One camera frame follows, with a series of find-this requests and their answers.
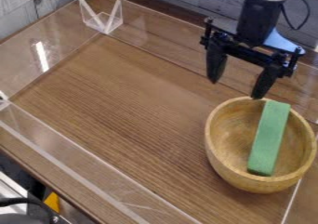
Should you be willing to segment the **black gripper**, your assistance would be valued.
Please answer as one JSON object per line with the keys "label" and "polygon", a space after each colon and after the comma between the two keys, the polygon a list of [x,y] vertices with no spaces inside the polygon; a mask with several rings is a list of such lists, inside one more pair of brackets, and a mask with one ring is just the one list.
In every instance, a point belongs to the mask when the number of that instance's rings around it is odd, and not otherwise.
{"label": "black gripper", "polygon": [[263,68],[256,78],[251,98],[262,99],[278,77],[291,76],[298,58],[305,49],[286,39],[277,30],[279,16],[285,17],[293,30],[306,24],[291,25],[285,3],[287,0],[243,0],[234,31],[223,29],[208,17],[200,44],[206,49],[206,75],[218,83],[227,56],[243,59]]}

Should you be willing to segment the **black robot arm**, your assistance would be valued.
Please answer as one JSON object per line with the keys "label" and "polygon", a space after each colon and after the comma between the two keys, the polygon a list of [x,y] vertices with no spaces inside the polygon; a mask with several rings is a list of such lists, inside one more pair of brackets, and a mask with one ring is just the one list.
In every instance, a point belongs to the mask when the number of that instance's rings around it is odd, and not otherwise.
{"label": "black robot arm", "polygon": [[[204,19],[200,44],[206,50],[206,76],[212,83],[220,80],[227,56],[255,64],[263,71],[256,78],[252,99],[265,97],[278,78],[291,77],[297,61],[306,54],[303,47],[286,39],[275,28],[279,15],[291,23],[285,9],[286,1],[243,0],[238,26],[232,32],[216,26],[212,17]],[[307,0],[302,1],[307,16],[298,27],[291,26],[295,30],[305,25],[310,15]]]}

